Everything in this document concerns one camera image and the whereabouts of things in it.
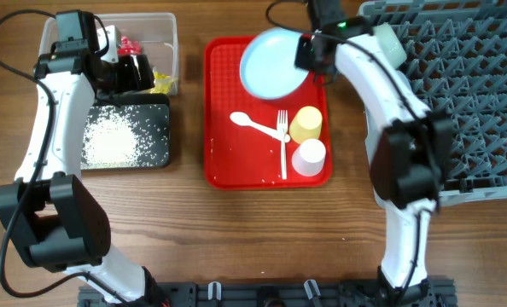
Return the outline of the red strawberry candy wrapper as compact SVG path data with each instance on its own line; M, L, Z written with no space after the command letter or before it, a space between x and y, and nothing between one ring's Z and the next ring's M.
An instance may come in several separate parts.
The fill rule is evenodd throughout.
M127 36L123 36L118 48L118 55L140 55L143 48L140 42L130 40Z

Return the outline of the light blue plate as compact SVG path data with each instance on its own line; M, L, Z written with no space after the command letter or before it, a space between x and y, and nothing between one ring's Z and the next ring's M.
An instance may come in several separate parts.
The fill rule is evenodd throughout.
M309 72L295 64L301 35L280 27L256 36L242 54L239 77L248 94L263 100L290 95Z

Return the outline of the white plastic fork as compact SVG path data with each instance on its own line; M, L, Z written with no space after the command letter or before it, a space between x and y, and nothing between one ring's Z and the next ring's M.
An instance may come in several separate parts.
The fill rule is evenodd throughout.
M288 111L279 110L277 113L277 130L282 134L281 139L281 173L282 179L288 179L287 173L287 154L286 154L286 135L288 133Z

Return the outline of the yellow plastic cup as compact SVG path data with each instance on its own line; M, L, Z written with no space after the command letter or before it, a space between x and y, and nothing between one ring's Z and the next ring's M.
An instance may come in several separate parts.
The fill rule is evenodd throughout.
M321 134L323 116L313 106L301 108L295 115L289 126L291 139L301 144L308 139L318 139Z

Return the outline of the mint green bowl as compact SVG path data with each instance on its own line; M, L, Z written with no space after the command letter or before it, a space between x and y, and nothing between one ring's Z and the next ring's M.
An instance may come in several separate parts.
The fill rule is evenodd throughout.
M387 57L392 67L398 68L405 63L407 59L405 49L388 23L374 26L373 32L383 54Z

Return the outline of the yellow foil wrapper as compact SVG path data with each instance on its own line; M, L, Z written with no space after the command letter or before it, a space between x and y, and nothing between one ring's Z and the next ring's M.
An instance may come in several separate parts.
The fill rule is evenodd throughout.
M154 87L149 90L150 94L165 94L169 95L172 86L175 84L176 79L171 76L153 70L154 74Z

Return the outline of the white plastic spoon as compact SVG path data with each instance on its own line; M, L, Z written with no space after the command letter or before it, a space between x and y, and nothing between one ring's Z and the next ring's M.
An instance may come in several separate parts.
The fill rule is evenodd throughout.
M282 132L279 132L275 129L269 128L267 126L258 124L254 121L252 121L249 116L244 112L233 112L230 114L230 120L239 126L244 127L251 127L254 128L260 132L265 133L266 135L277 139L278 141L284 141L284 142L290 142L291 137L288 134L283 134Z

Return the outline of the white plastic cup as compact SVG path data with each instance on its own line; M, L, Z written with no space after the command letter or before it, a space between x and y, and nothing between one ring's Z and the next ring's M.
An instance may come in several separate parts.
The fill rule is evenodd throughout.
M292 166L300 175L314 177L322 171L326 153L326 147L320 140L307 139L293 153Z

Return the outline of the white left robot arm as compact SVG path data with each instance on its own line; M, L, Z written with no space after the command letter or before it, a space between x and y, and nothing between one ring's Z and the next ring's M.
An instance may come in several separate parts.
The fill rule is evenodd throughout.
M0 186L0 284L22 297L5 273L13 246L26 266L58 273L63 281L80 279L106 304L168 306L150 272L112 245L108 216L81 180L91 107L151 89L149 61L118 55L118 37L90 12L68 10L54 19L58 38L28 75L38 89L38 108L27 153L14 181Z

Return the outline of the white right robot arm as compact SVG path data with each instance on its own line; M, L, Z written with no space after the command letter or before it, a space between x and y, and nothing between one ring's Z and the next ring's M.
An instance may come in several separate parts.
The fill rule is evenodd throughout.
M295 65L343 75L370 117L370 180L387 219L379 286L396 302L418 300L428 290L426 241L440 208L452 120L431 110L399 75L407 55L389 24L348 17L338 1L308 1L306 8L311 48L298 52Z

